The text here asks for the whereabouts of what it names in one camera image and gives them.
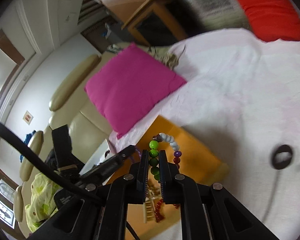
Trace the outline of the green yellow cloth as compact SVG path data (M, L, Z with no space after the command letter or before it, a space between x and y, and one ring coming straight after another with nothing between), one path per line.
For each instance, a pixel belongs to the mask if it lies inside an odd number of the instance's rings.
M31 184L31 202L25 206L27 226L32 233L58 211L54 196L61 189L43 173L35 175Z

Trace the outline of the beige leather headboard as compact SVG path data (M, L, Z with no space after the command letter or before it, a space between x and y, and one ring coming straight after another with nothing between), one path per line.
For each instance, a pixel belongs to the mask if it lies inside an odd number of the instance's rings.
M53 148L52 130L63 125L69 128L73 155L83 163L109 138L112 128L90 102L84 87L112 57L111 53L89 56L58 86L49 103L51 117L45 130L39 131L29 143L29 148L42 161Z

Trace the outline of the white flat box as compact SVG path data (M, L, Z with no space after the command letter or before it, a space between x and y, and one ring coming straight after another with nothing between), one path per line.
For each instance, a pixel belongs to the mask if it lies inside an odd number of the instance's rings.
M93 155L89 158L89 160L85 163L85 165L79 172L79 175L87 173L92 168L96 167L97 165L100 165L115 154L117 154L117 152L114 146L108 139L105 139L97 148L97 150L93 153Z

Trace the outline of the beige crumpled cloth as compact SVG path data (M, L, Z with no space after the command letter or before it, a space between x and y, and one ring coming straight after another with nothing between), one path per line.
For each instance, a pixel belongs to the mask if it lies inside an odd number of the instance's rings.
M172 51L168 47L149 47L147 53L170 70L174 70L185 50L185 46L181 50L174 49Z

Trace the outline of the orange cardboard box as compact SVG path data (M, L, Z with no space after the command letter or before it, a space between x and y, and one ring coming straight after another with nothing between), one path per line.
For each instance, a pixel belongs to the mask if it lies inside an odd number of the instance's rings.
M138 122L127 134L121 138L116 132L111 132L110 142L117 151L128 145L135 145L139 150L149 147L151 138L158 133L173 136L182 152L180 172L196 182L211 185L221 181L229 171L228 165L219 160L201 141L185 131L183 128L157 116L149 122ZM180 210L173 205L163 204L161 213L164 219L159 223L143 222L143 208L139 205L128 206L127 220L140 239L179 239L178 233L171 233L173 228L180 229Z

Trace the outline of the small wall picture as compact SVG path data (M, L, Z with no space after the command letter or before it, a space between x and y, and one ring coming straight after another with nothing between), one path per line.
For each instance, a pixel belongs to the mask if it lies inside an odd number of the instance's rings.
M32 122L33 120L33 115L29 112L29 111L26 111L24 116L23 116L23 120L28 124L30 125L30 123Z

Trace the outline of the black hair scrunchie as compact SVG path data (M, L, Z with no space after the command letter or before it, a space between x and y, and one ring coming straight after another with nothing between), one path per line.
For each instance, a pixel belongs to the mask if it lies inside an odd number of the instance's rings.
M290 165L293 159L293 149L289 145L281 145L271 154L270 163L276 170L282 170Z

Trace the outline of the magenta pillow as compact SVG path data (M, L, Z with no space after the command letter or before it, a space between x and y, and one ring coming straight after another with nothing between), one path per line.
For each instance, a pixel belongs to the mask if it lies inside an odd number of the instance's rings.
M86 83L90 102L123 137L161 100L186 80L132 43Z

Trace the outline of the red pillow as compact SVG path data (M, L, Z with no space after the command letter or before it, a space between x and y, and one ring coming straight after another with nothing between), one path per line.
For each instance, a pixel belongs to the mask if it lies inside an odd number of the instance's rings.
M262 41L300 41L300 17L290 0L237 0Z

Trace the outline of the wooden side table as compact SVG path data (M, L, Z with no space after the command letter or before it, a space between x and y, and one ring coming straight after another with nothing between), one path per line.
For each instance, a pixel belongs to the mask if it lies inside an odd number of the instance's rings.
M138 44L168 46L188 38L166 5L175 0L147 0L122 25Z

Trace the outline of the beige hair claw clip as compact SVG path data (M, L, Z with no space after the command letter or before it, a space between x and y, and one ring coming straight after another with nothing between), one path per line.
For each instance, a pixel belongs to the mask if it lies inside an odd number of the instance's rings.
M155 221L159 223L165 217L161 213L161 208L163 206L163 198L161 197L161 192L158 187L150 186L147 191L146 199L143 204L143 222L147 223L150 221Z

